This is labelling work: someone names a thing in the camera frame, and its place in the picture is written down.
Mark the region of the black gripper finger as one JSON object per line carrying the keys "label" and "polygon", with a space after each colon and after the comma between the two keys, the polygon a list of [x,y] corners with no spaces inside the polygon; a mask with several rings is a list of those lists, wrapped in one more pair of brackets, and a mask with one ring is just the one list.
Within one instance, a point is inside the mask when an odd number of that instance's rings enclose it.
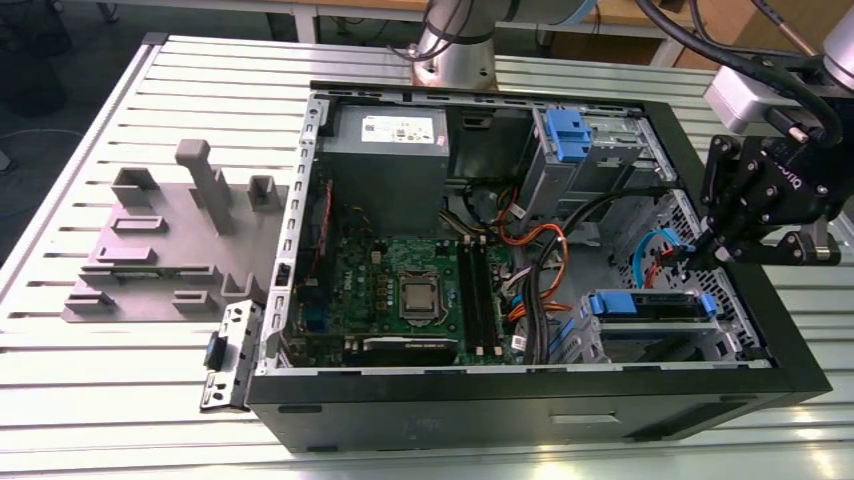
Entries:
{"label": "black gripper finger", "polygon": [[778,188],[769,182],[763,140],[759,136],[713,137],[701,190],[705,230],[686,257],[689,270],[769,258],[762,238],[773,229],[762,224],[762,216],[778,199]]}
{"label": "black gripper finger", "polygon": [[838,265],[842,253],[835,237],[829,231],[829,222],[819,219],[789,230],[779,241],[766,244],[765,238],[781,230],[779,226],[761,224],[747,228],[721,243],[731,262],[758,265]]}

